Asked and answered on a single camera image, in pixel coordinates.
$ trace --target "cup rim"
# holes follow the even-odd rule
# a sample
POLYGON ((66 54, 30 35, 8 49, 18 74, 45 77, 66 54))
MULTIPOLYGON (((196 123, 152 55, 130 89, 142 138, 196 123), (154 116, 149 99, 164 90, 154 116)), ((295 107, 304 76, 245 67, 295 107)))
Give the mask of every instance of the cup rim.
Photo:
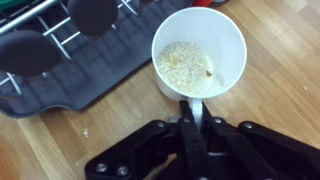
POLYGON ((182 96, 184 96, 184 97, 205 99, 205 98, 211 98, 211 97, 218 96, 218 95, 220 95, 220 94, 222 94, 222 93, 225 93, 226 91, 230 90, 230 89, 239 81, 239 79, 240 79, 240 77, 242 76, 243 71, 244 71, 244 69, 245 69, 246 63, 247 63, 247 46, 246 46, 246 41, 245 41, 245 39, 244 39, 244 37, 243 37, 243 34, 241 33, 239 27, 238 27, 238 26, 233 22, 233 20, 230 19, 227 15, 225 15, 225 14, 223 14, 223 13, 217 11, 217 10, 214 10, 214 9, 211 9, 211 8, 207 8, 207 7, 189 7, 189 8, 185 8, 185 9, 182 9, 182 10, 180 10, 180 11, 177 11, 177 12, 171 14, 169 17, 167 17, 167 18, 161 23, 161 25, 158 27, 158 29, 157 29, 154 37, 153 37, 152 47, 151 47, 151 56, 152 56, 152 63, 153 63, 153 66, 154 66, 154 68, 155 68, 155 71, 156 71, 157 75, 159 76, 159 78, 160 78, 170 89, 172 89, 173 91, 175 91, 176 93, 178 93, 178 94, 180 94, 180 95, 182 95, 182 96), (238 32, 239 37, 240 37, 240 39, 241 39, 241 42, 242 42, 242 44, 243 44, 243 48, 244 48, 243 66, 242 66, 242 68, 241 68, 238 76, 235 78, 235 80, 233 81, 233 83, 231 83, 229 86, 227 86, 223 91, 221 91, 221 92, 219 92, 219 93, 217 93, 217 94, 215 94, 215 95, 213 95, 213 96, 206 96, 206 95, 190 96, 190 95, 188 95, 188 94, 186 94, 186 93, 183 93, 183 92, 179 91, 178 89, 176 89, 174 86, 172 86, 171 84, 167 83, 167 82, 163 79, 161 73, 159 72, 159 70, 158 70, 158 68, 157 68, 157 66, 156 66, 156 60, 155 60, 156 57, 155 57, 155 54, 154 54, 154 48, 155 48, 155 39, 156 39, 157 36, 159 36, 159 30, 162 29, 162 27, 163 27, 168 21, 170 21, 173 17, 179 15, 180 13, 183 13, 183 12, 185 12, 185 11, 194 11, 194 10, 197 10, 197 11, 198 11, 198 10, 210 11, 210 12, 213 12, 213 13, 215 13, 215 14, 217 14, 217 15, 220 15, 220 16, 222 16, 223 18, 225 18, 226 20, 228 20, 228 21, 232 24, 232 26, 236 29, 236 31, 238 32))

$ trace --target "red object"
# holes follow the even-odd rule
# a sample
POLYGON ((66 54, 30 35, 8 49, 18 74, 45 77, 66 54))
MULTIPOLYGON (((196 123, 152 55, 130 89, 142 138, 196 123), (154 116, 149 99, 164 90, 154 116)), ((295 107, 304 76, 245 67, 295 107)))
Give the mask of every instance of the red object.
POLYGON ((208 7, 212 0, 195 0, 192 6, 208 7))

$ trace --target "wire rack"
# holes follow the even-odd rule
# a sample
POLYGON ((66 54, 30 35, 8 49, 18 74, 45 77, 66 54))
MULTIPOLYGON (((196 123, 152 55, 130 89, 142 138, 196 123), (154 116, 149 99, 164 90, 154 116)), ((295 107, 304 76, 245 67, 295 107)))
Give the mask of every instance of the wire rack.
MULTIPOLYGON (((118 0, 118 9, 127 8, 133 15, 138 16, 139 10, 136 10, 131 5, 132 1, 118 0)), ((57 37, 55 34, 61 27, 72 24, 66 4, 67 0, 34 0, 15 8, 0 11, 0 38, 8 32, 32 29, 42 33, 43 36, 51 38, 67 61, 72 61, 65 46, 75 38, 80 38, 82 36, 81 33, 79 31, 70 32, 65 37, 57 37)), ((117 26, 113 24, 112 28, 117 29, 117 26)), ((0 87, 11 88, 15 92, 13 95, 0 95, 0 98, 17 98, 22 95, 23 92, 15 78, 14 74, 0 72, 0 87)))

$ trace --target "screw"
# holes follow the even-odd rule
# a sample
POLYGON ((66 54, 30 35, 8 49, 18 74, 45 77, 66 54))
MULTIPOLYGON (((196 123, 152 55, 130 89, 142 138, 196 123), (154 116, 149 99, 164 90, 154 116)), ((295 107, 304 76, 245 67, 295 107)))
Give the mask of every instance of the screw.
POLYGON ((163 122, 158 122, 158 127, 164 127, 163 122))
POLYGON ((221 119, 214 119, 214 122, 221 123, 221 119))
POLYGON ((105 172, 107 170, 108 166, 106 164, 100 163, 96 167, 97 172, 105 172))
POLYGON ((252 128, 252 125, 249 124, 249 123, 245 123, 245 124, 244 124, 244 127, 248 128, 248 129, 251 129, 251 128, 252 128))
POLYGON ((127 175, 129 172, 129 169, 127 166, 120 166, 118 169, 117 169, 117 175, 118 176, 125 176, 127 175))

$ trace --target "black mat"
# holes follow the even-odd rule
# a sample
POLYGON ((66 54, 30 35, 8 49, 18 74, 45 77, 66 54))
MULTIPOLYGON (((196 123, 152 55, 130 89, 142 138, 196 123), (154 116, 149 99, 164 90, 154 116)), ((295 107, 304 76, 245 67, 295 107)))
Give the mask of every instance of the black mat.
MULTIPOLYGON (((192 2, 152 2, 139 17, 127 8, 122 8, 118 18, 120 32, 109 30, 91 44, 83 36, 77 37, 65 46, 73 62, 61 63, 48 72, 46 79, 26 80, 16 77, 23 96, 19 100, 0 99, 1 112, 20 118, 53 107, 70 110, 83 108, 148 61, 151 57, 152 38, 161 22, 172 13, 190 6, 192 2)), ((56 35, 64 39, 71 32, 76 32, 72 25, 59 29, 56 35)), ((10 83, 2 86, 0 92, 15 94, 10 83)))

